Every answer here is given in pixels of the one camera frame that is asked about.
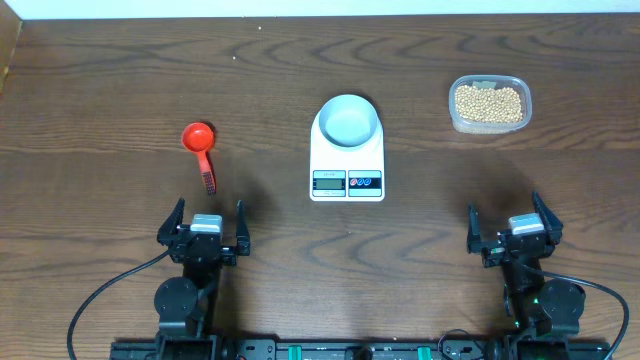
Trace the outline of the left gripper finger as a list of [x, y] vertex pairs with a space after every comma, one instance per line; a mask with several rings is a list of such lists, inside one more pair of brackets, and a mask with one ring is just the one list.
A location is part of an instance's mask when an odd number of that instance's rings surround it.
[[157, 241], [163, 246], [172, 246], [179, 238], [184, 216], [185, 199], [180, 198], [171, 214], [160, 226], [157, 232]]
[[236, 218], [236, 252], [238, 256], [249, 256], [251, 252], [251, 239], [245, 219], [244, 204], [237, 203]]

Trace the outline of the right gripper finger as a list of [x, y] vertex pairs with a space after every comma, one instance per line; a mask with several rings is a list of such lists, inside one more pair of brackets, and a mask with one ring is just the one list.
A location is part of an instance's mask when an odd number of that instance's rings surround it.
[[539, 215], [545, 232], [549, 237], [549, 240], [554, 244], [558, 245], [562, 238], [562, 233], [564, 229], [564, 224], [559, 220], [559, 218], [546, 206], [544, 201], [538, 192], [532, 193], [532, 202], [535, 209], [535, 212]]
[[473, 204], [468, 206], [469, 227], [467, 234], [467, 252], [479, 253], [482, 251], [482, 235], [478, 219], [478, 212]]

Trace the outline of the red plastic measuring scoop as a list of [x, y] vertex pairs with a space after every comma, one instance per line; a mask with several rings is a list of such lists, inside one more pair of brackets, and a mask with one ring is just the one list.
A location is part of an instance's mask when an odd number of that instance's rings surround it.
[[204, 122], [191, 123], [184, 128], [181, 143], [186, 150], [196, 155], [206, 191], [209, 195], [215, 195], [216, 179], [209, 158], [209, 151], [215, 145], [214, 130]]

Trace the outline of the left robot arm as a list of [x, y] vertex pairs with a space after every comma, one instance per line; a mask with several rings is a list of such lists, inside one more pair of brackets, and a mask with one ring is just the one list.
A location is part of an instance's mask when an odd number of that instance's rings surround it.
[[154, 296], [159, 315], [155, 357], [161, 360], [226, 357], [224, 341], [208, 332], [219, 291], [222, 268], [235, 266], [250, 254], [250, 233], [244, 204], [237, 203], [236, 243], [222, 243], [223, 221], [219, 215], [196, 214], [183, 222], [185, 200], [179, 199], [160, 226], [157, 241], [167, 248], [171, 260], [183, 266], [178, 277], [163, 282]]

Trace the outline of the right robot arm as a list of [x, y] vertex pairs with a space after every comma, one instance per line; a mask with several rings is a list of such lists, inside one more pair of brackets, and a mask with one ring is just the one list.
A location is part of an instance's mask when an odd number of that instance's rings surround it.
[[489, 341], [486, 359], [568, 359], [569, 338], [579, 333], [584, 289], [557, 275], [544, 275], [540, 261], [560, 243], [563, 223], [532, 194], [534, 211], [509, 219], [509, 228], [491, 241], [482, 239], [479, 215], [469, 206], [467, 251], [482, 257], [486, 268], [499, 267], [505, 281], [507, 313], [516, 332]]

